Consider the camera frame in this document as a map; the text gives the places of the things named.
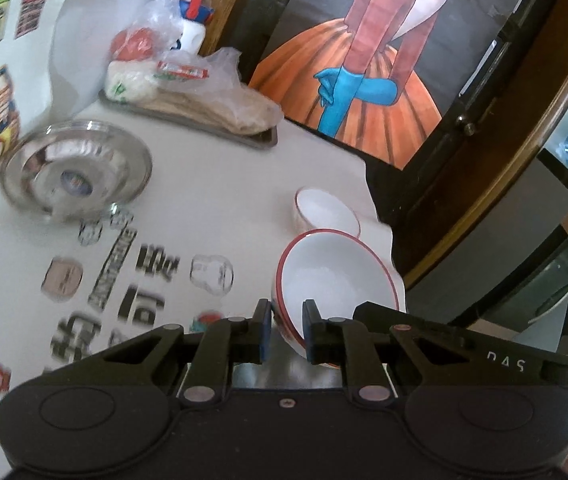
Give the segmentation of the large white red-rimmed bowl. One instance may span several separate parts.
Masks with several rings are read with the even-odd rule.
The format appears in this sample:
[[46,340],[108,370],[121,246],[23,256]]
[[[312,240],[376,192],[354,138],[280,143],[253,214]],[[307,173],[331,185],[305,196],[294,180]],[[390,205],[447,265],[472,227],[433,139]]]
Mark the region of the large white red-rimmed bowl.
[[275,324],[300,356],[306,354],[302,304],[307,300],[327,318],[351,318],[367,301],[404,312],[406,289],[392,264],[362,240],[342,231],[316,229],[288,243],[272,284]]

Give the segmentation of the small white red-rimmed bowl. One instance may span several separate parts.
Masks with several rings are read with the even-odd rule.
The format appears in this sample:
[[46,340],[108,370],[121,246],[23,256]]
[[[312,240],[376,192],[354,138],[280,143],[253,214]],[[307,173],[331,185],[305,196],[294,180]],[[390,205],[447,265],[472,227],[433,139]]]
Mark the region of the small white red-rimmed bowl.
[[298,233],[329,229],[355,238],[361,234],[356,214],[339,198],[320,188],[300,188],[295,193],[293,224]]

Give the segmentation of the clear glass bowl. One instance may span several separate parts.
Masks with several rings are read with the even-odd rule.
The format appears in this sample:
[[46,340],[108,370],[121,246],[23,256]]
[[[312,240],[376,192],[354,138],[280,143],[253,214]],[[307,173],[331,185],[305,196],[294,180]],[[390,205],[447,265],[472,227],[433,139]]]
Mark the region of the clear glass bowl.
[[95,141],[28,143],[6,166],[19,205],[55,220],[101,217],[130,176],[124,155]]

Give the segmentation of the stainless steel plate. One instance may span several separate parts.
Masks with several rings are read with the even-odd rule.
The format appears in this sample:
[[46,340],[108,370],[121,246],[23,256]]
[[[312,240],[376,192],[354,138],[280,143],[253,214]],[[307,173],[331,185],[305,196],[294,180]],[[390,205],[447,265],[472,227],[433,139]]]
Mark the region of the stainless steel plate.
[[46,220],[101,219],[131,203],[153,171],[150,150],[108,122],[70,120],[28,134],[0,169],[16,209]]

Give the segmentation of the dark wooden door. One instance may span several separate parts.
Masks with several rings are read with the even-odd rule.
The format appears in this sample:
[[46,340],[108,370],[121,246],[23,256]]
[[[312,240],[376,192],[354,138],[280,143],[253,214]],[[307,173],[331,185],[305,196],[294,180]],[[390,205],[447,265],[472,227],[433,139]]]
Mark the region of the dark wooden door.
[[568,104],[568,0],[479,0],[488,44],[429,139],[403,168],[364,156],[391,255],[413,288],[529,164]]

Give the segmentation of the white green packaged food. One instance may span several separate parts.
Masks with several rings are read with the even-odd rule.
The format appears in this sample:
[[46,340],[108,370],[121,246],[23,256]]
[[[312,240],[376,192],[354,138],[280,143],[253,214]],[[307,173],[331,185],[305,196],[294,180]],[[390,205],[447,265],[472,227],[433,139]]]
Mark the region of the white green packaged food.
[[119,103],[150,102],[157,96],[154,61],[113,61],[109,63],[104,93],[109,101]]

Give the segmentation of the clear plastic bag of flatbread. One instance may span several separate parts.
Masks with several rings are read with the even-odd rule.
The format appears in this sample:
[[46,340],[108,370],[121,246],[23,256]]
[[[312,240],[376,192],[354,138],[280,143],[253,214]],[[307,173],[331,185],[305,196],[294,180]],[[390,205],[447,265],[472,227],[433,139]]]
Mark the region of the clear plastic bag of flatbread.
[[152,0],[139,10],[125,29],[147,27],[154,32],[157,96],[150,102],[119,103],[188,119],[197,125],[254,136],[275,127],[283,118],[281,107],[241,82],[241,52],[222,48],[201,56],[172,50],[182,32],[178,0]]

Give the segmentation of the orange dress painting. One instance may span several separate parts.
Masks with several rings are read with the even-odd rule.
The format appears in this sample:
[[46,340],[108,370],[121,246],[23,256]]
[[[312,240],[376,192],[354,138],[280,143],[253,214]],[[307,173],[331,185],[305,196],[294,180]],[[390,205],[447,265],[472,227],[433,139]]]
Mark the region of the orange dress painting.
[[403,168],[523,0],[290,0],[250,85],[284,115]]

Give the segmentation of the red round lid container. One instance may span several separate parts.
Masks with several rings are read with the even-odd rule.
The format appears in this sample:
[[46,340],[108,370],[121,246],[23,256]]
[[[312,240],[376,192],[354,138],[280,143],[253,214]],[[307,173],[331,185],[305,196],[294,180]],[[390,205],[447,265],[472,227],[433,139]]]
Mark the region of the red round lid container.
[[125,29],[110,44],[113,61],[131,62],[148,60],[154,55],[154,32],[147,28]]

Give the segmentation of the white bottle red blue cap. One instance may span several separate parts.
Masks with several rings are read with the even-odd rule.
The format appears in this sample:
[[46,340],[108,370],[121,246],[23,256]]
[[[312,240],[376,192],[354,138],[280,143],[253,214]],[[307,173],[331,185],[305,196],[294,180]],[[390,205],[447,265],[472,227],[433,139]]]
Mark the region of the white bottle red blue cap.
[[197,54],[206,37],[206,26],[214,16],[212,0],[178,0],[182,32],[172,50]]

